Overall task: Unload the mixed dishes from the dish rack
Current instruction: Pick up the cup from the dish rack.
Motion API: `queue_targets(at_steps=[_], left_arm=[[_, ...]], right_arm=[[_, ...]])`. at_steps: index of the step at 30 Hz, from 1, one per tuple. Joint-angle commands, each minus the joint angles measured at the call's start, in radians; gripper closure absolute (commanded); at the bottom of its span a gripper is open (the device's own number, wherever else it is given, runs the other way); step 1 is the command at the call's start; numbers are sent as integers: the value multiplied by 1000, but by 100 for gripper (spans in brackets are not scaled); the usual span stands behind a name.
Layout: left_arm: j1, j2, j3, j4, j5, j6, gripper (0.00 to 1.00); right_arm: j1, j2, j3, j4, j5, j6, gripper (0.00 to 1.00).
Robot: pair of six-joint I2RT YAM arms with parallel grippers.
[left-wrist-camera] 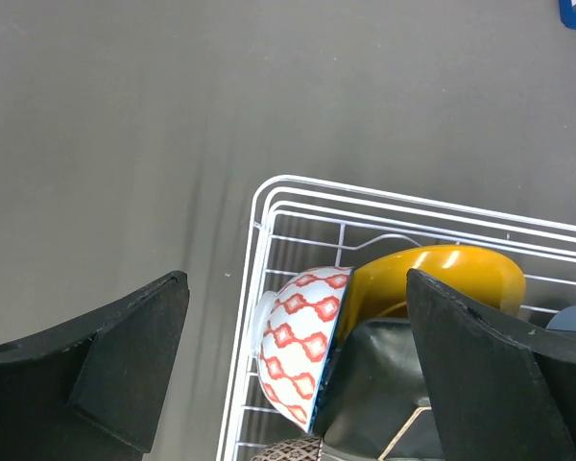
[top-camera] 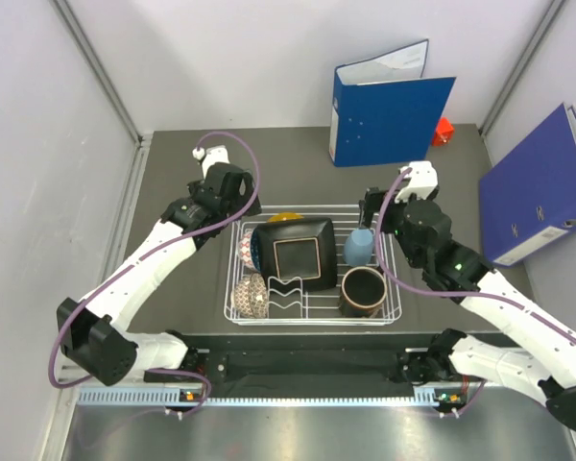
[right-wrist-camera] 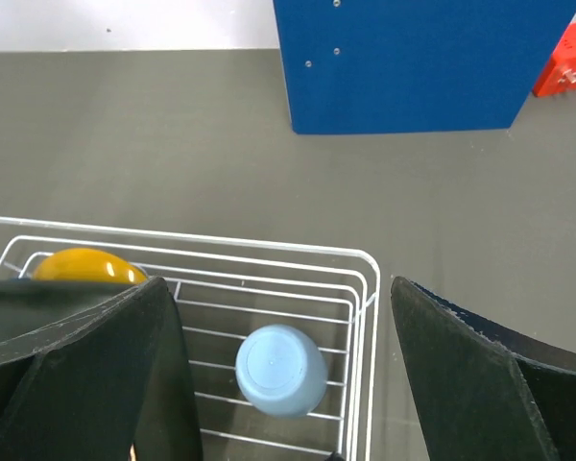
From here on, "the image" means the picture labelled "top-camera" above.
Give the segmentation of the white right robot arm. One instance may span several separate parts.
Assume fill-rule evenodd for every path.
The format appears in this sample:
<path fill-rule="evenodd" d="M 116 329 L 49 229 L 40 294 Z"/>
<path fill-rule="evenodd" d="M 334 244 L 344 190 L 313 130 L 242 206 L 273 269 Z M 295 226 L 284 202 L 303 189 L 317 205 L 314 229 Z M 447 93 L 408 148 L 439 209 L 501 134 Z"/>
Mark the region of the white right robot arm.
<path fill-rule="evenodd" d="M 412 293 L 453 301 L 496 327 L 522 351 L 506 352 L 448 328 L 427 350 L 431 373 L 442 380 L 474 376 L 514 390 L 576 432 L 576 330 L 525 297 L 482 255 L 453 238 L 452 221 L 435 202 L 438 191 L 437 172 L 428 161 L 400 168 L 387 190 L 366 191 L 359 203 L 360 224 L 373 230 L 375 244 L 383 235 L 392 235 L 427 287 L 401 281 L 376 248 L 383 274 Z"/>

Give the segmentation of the light blue cup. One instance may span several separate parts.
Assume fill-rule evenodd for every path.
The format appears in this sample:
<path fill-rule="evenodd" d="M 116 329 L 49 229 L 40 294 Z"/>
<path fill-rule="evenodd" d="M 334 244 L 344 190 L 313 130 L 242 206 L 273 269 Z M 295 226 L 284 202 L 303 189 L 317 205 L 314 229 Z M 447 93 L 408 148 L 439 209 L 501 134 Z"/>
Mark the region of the light blue cup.
<path fill-rule="evenodd" d="M 348 266 L 364 266 L 370 263 L 374 240 L 370 229 L 355 229 L 348 236 L 343 249 L 343 258 Z"/>

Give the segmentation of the black square plate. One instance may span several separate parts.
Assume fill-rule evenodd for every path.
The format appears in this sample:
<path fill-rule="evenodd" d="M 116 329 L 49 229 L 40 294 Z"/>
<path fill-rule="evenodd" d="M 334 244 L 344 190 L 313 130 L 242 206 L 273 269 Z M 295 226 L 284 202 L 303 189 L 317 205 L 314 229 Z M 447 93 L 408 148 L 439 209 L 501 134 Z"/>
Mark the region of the black square plate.
<path fill-rule="evenodd" d="M 259 239 L 260 274 L 266 282 L 300 279 L 306 291 L 336 286 L 337 248 L 330 218 L 264 223 L 254 230 Z"/>

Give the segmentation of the red white patterned bowl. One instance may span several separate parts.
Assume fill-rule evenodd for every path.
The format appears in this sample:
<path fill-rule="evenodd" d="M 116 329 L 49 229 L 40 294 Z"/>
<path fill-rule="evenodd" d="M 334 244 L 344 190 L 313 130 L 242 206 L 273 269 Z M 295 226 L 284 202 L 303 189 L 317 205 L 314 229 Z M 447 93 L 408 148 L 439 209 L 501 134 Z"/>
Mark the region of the red white patterned bowl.
<path fill-rule="evenodd" d="M 238 243 L 237 255 L 245 267 L 256 270 L 252 256 L 252 230 L 245 230 Z"/>

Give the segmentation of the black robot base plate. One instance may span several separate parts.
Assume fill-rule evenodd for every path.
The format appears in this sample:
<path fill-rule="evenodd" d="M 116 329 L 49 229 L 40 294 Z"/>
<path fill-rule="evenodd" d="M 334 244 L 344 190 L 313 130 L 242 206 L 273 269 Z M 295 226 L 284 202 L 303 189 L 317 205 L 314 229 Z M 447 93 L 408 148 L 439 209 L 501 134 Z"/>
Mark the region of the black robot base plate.
<path fill-rule="evenodd" d="M 189 347 L 180 365 L 211 381 L 249 376 L 377 376 L 411 385 L 470 383 L 440 352 L 434 333 L 180 334 Z"/>

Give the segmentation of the blue patterned bowl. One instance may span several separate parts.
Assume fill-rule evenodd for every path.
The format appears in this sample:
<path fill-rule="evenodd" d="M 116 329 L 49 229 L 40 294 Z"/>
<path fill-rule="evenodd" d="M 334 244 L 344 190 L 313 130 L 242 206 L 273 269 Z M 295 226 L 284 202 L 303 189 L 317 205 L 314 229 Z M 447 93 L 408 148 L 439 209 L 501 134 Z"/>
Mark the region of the blue patterned bowl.
<path fill-rule="evenodd" d="M 260 271 L 260 251 L 259 251 L 259 239 L 256 235 L 256 231 L 252 230 L 250 235 L 250 255 L 252 259 L 252 267 L 255 271 Z"/>

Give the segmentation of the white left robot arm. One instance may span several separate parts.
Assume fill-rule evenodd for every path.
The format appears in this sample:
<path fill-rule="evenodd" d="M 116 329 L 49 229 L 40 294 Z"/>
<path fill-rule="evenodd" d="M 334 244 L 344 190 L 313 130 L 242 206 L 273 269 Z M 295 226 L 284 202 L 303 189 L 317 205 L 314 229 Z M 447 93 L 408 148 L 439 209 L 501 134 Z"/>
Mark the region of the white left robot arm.
<path fill-rule="evenodd" d="M 242 216 L 261 211 L 252 172 L 231 163 L 224 145 L 196 148 L 203 176 L 172 202 L 148 236 L 99 287 L 57 309 L 58 351 L 106 386 L 159 369 L 185 381 L 199 359 L 176 332 L 131 333 L 139 308 L 205 243 Z"/>

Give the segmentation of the brown floral patterned bowl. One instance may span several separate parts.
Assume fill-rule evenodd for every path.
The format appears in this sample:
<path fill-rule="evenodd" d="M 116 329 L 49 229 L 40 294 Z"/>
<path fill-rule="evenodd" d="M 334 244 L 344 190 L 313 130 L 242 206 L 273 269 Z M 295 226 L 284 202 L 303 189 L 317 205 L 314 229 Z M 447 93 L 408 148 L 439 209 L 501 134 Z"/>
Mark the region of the brown floral patterned bowl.
<path fill-rule="evenodd" d="M 243 277 L 231 294 L 232 305 L 237 313 L 245 318 L 254 318 L 250 307 L 249 285 L 251 275 Z"/>

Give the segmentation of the yellow plate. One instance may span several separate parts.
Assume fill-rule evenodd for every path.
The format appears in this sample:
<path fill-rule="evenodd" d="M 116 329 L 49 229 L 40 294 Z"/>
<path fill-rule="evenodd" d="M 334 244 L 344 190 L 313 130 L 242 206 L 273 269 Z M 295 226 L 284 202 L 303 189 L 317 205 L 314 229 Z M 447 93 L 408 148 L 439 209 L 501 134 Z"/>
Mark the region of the yellow plate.
<path fill-rule="evenodd" d="M 278 214 L 271 216 L 267 220 L 267 222 L 268 223 L 286 222 L 286 221 L 292 221 L 292 220 L 299 220 L 302 218 L 303 218 L 303 216 L 296 213 L 296 212 L 280 212 Z"/>

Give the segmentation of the white wire dish rack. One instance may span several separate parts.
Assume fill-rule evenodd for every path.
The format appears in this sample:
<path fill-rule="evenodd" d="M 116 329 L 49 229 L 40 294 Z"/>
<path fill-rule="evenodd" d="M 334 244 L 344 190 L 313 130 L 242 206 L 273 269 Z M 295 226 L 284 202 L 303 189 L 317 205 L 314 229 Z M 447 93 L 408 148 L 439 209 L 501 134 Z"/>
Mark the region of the white wire dish rack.
<path fill-rule="evenodd" d="M 388 326 L 402 315 L 389 283 L 381 306 L 340 310 L 350 267 L 344 246 L 359 227 L 356 205 L 264 206 L 230 227 L 224 315 L 239 326 Z"/>

